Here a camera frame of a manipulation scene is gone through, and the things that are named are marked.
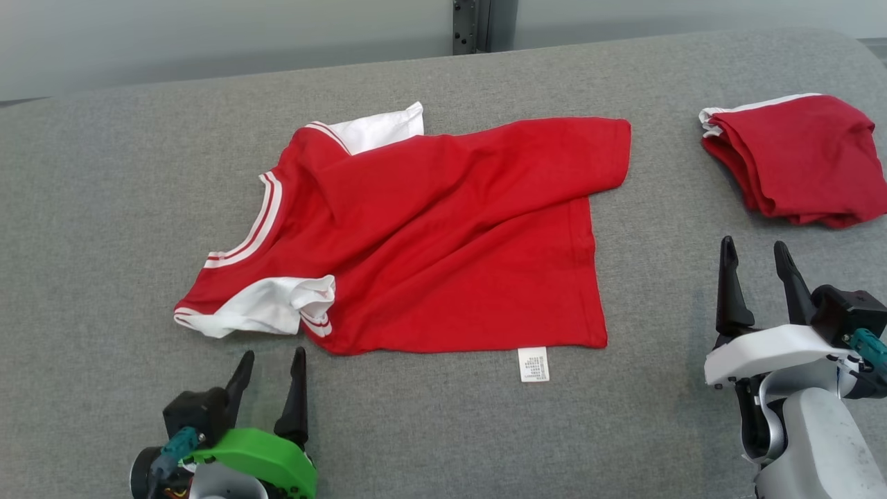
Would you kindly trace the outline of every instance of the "white care tag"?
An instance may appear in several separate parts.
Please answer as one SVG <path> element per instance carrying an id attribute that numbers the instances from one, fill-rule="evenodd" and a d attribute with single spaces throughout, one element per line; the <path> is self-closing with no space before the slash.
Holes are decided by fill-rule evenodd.
<path id="1" fill-rule="evenodd" d="M 524 383 L 548 381 L 548 353 L 544 346 L 518 348 L 517 361 L 521 364 L 521 381 Z"/>

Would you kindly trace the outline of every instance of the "metal bracket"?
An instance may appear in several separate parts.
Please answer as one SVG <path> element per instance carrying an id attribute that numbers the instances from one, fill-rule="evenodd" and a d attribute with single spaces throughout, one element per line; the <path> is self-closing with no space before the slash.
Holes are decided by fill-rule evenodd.
<path id="1" fill-rule="evenodd" d="M 452 2 L 452 55 L 477 53 L 477 2 Z"/>

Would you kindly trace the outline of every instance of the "folded red shirt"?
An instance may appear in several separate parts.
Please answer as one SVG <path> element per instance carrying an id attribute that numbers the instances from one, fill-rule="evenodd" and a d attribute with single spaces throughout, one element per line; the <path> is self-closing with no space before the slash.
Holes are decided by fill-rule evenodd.
<path id="1" fill-rule="evenodd" d="M 699 114 L 703 147 L 723 162 L 749 210 L 844 228 L 887 213 L 875 124 L 842 100 L 791 95 Z"/>

